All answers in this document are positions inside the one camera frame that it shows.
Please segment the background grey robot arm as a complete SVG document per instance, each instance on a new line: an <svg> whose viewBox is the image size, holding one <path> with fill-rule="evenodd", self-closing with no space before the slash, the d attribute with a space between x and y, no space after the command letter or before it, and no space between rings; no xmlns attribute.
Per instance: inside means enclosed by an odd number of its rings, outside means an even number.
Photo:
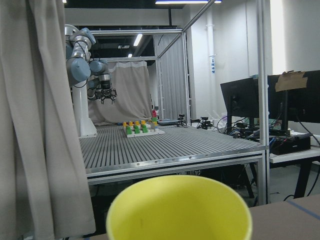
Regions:
<svg viewBox="0 0 320 240"><path fill-rule="evenodd" d="M96 44L94 35L86 27L78 29L70 24L64 26L64 34L69 85L87 87L91 101L99 100L103 104L105 99L110 99L114 103L117 91L112 88L108 62L91 59L90 50Z"/></svg>

